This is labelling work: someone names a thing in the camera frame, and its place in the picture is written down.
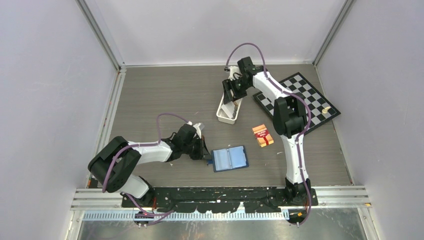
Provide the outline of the blue card holder wallet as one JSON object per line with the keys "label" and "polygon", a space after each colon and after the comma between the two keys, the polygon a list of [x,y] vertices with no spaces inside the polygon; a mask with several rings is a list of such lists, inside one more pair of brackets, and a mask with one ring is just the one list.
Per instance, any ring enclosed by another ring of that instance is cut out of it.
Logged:
{"label": "blue card holder wallet", "polygon": [[213,166],[213,171],[226,172],[249,167],[249,160],[244,145],[215,149],[211,151],[211,160],[208,165]]}

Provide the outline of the white plastic tray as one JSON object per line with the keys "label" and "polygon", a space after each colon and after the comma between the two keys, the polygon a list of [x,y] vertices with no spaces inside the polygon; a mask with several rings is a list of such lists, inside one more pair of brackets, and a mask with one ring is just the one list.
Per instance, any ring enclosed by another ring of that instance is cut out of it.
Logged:
{"label": "white plastic tray", "polygon": [[221,123],[234,125],[238,119],[243,99],[241,98],[235,102],[230,101],[229,103],[224,104],[224,97],[225,94],[223,93],[216,111],[217,120]]}

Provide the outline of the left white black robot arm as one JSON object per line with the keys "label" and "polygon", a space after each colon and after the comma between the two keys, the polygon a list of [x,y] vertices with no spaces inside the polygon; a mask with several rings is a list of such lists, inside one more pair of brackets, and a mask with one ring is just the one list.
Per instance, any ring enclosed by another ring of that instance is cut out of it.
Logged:
{"label": "left white black robot arm", "polygon": [[177,132],[157,142],[132,142],[122,136],[114,137],[88,164],[89,172],[108,193],[122,192],[134,197],[141,207],[153,202],[151,185],[133,171],[137,165],[166,163],[188,155],[192,160],[210,160],[204,124],[185,123]]}

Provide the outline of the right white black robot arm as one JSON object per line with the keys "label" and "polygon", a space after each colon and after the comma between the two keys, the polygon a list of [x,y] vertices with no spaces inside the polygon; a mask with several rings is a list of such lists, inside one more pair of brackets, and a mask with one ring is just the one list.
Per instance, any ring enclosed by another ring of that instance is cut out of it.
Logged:
{"label": "right white black robot arm", "polygon": [[299,205],[311,191],[303,149],[311,124],[308,105],[300,94],[277,82],[264,65],[254,65],[250,57],[242,58],[236,66],[226,65],[224,71],[229,73],[222,81],[224,104],[246,97],[249,88],[261,91],[273,102],[272,124],[282,139],[286,160],[285,198],[291,205]]}

